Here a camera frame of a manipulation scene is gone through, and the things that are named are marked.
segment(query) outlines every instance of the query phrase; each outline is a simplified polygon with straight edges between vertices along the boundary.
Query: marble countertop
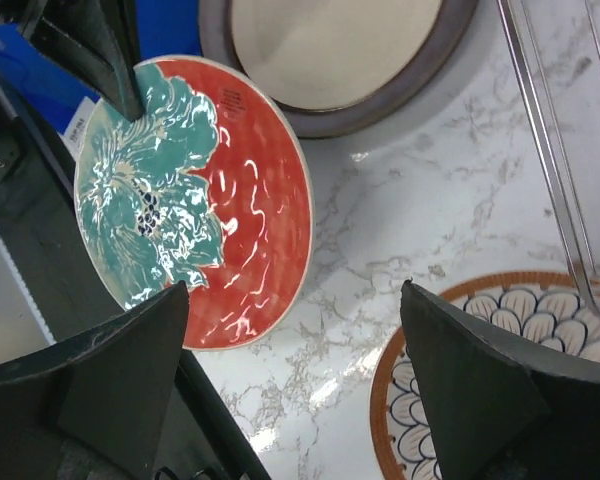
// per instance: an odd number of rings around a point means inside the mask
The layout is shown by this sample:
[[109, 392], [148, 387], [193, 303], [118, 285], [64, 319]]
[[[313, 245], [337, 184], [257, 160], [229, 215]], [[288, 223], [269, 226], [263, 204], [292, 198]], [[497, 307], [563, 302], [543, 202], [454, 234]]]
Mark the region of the marble countertop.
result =
[[[565, 91], [583, 74], [583, 22], [551, 32]], [[480, 2], [407, 106], [303, 148], [316, 228], [300, 300], [263, 340], [197, 358], [273, 479], [380, 480], [369, 395], [404, 280], [437, 292], [504, 270], [566, 270], [496, 2]]]

